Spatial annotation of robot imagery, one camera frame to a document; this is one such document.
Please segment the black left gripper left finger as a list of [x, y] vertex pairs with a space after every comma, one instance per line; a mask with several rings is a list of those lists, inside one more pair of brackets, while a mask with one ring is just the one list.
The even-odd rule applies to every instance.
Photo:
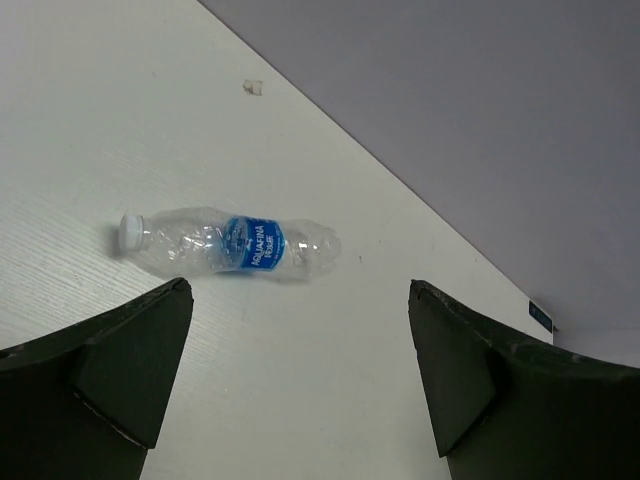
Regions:
[[175, 278], [113, 310], [1, 352], [4, 479], [137, 479], [189, 333]]

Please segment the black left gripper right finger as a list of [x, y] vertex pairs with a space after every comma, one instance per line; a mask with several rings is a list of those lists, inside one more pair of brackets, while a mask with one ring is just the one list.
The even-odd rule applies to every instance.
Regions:
[[438, 454], [455, 479], [635, 479], [639, 372], [482, 315], [432, 284], [409, 321]]

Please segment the Aquafina bottle white cap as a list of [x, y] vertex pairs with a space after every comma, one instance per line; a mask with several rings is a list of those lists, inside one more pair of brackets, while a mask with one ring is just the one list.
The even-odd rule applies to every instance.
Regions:
[[248, 274], [294, 283], [331, 272], [341, 254], [336, 232], [314, 221], [255, 218], [211, 207], [126, 214], [118, 247], [158, 277]]

